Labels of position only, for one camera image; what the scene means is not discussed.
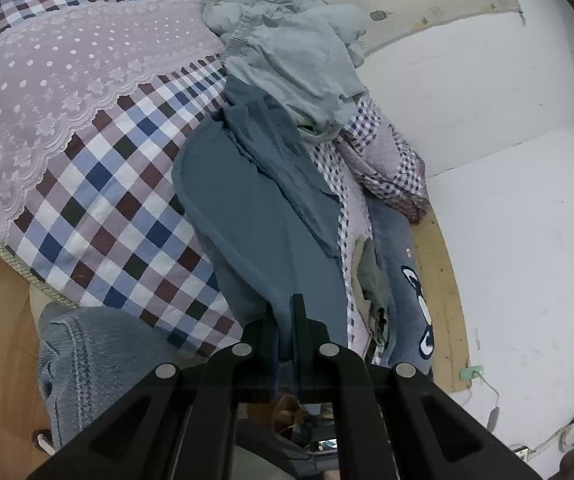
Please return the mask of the dark teal shirt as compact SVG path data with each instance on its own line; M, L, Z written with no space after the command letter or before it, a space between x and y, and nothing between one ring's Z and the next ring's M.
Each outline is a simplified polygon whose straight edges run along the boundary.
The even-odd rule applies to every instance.
M272 311L281 350L293 336L293 296L348 342L339 247L340 200L285 108L230 76L224 103L174 159L174 191L240 326Z

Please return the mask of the wooden headboard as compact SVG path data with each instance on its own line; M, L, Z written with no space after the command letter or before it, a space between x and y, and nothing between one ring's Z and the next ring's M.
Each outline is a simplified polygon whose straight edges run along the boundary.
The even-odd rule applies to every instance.
M469 380L460 377L460 371L470 365L470 348L447 244L432 210L420 222L412 224L411 229L414 257L434 324L435 382L446 393L463 392L472 388Z

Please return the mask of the blue cartoon pillow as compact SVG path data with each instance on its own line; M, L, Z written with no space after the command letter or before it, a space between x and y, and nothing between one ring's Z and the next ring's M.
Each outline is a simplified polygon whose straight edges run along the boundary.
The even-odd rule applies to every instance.
M409 221L372 195L366 197L366 205L376 261L387 275L391 291L389 341L381 355L381 364L392 368L406 362L432 378L434 326L413 255Z

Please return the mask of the green clip desk lamp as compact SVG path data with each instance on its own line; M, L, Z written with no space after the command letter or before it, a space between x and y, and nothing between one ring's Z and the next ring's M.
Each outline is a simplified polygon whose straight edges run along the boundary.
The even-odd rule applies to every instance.
M473 400L475 393L480 393L482 399L489 404L486 429L489 432L496 431L501 416L501 393L489 382L484 367L482 365L464 367L458 372L458 378L470 384L467 396L462 400L462 407L465 408Z

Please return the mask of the blue jeans leg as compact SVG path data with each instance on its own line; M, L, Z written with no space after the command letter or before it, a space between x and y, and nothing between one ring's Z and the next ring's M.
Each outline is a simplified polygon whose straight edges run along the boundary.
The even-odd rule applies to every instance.
M121 310L51 302L34 307L32 315L40 339L38 391L56 450L158 365L187 368L206 361L180 352L161 330Z

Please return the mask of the olive green folded garment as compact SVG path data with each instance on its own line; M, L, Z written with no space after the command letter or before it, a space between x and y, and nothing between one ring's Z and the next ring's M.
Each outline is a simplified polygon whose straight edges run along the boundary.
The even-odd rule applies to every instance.
M387 274L378 266L372 238L361 236L357 239L351 278L355 305L369 336L376 344L386 346L391 289Z

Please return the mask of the green mattress edge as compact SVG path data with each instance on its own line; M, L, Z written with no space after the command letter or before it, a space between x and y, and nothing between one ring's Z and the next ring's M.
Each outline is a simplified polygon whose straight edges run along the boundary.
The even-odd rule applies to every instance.
M76 308L76 304L74 304L71 300L66 298L65 296L61 295L60 292L57 292L56 289L53 289L52 286L45 283L41 278L40 275L33 272L26 264L24 264L16 255L14 255L7 246L0 242L0 258L2 261L5 261L11 269L14 269L17 274L21 275L22 278L25 279L30 285L35 286L41 292L60 304L64 304L70 308Z

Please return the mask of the folded plaid quilt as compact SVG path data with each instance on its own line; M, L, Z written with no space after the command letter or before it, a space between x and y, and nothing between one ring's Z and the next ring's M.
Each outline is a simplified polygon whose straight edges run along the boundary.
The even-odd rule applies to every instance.
M418 223L430 208L425 163L368 93L334 141L357 183Z

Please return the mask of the plaid bed sheet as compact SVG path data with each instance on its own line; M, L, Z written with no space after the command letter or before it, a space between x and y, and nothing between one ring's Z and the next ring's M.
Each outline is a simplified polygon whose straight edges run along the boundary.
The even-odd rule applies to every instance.
M0 244L74 304L209 354L240 329L171 177L226 77L201 8L0 0Z

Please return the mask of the light grey-green jacket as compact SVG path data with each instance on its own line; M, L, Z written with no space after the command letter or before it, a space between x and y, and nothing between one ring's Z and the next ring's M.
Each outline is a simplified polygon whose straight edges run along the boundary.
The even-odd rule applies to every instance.
M305 138L337 138L366 93L357 76L363 11L325 0L203 1L203 21L225 46L226 72L270 93Z

